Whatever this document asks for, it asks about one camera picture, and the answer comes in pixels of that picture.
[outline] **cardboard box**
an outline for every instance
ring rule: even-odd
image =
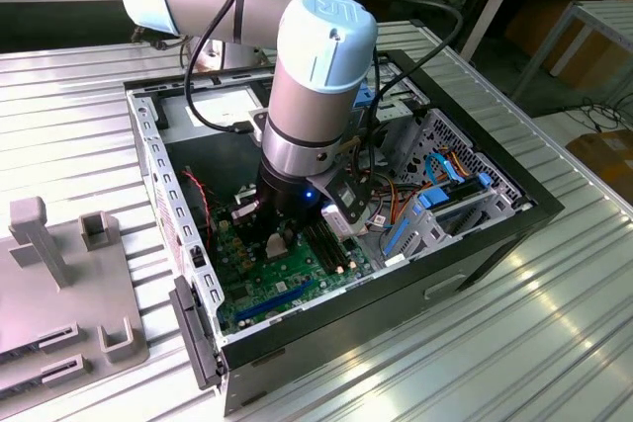
[[[633,131],[588,133],[568,143],[567,149],[633,205]]]

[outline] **robot end effector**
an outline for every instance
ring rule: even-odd
[[[124,3],[142,26],[199,36],[223,1]],[[260,180],[258,189],[265,190],[258,196],[269,203],[312,206],[317,200],[305,196],[324,193],[334,207],[322,213],[341,236],[357,233],[368,214],[368,184],[349,177],[335,157],[377,34],[372,15],[353,0],[243,0],[213,33],[217,40],[260,46],[273,46],[274,36],[277,65],[262,138],[267,179]]]

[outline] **slotted aluminum workbench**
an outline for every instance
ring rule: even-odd
[[[530,84],[532,77],[545,58],[552,51],[556,42],[567,30],[574,20],[580,20],[585,24],[576,39],[565,51],[559,62],[567,64],[576,51],[581,47],[589,34],[593,31],[600,32],[612,42],[633,53],[633,0],[617,0],[614,2],[571,2],[563,15],[552,28],[545,40],[536,50],[519,77],[514,91],[510,94],[516,101],[520,94]],[[552,74],[557,76],[563,67],[555,66]],[[622,80],[616,84],[608,97],[607,104],[613,104],[622,92],[633,82],[633,66],[629,66],[622,75]]]
[[[380,33],[380,48],[413,59],[436,42],[409,23]],[[0,203],[40,194],[50,223],[113,212],[150,347],[140,367],[15,420],[220,419],[215,394],[196,387],[169,306],[173,276],[121,86],[178,74],[177,64],[173,52],[139,45],[0,56]],[[482,282],[233,419],[633,420],[631,208],[459,56],[445,51],[425,70],[565,210]]]

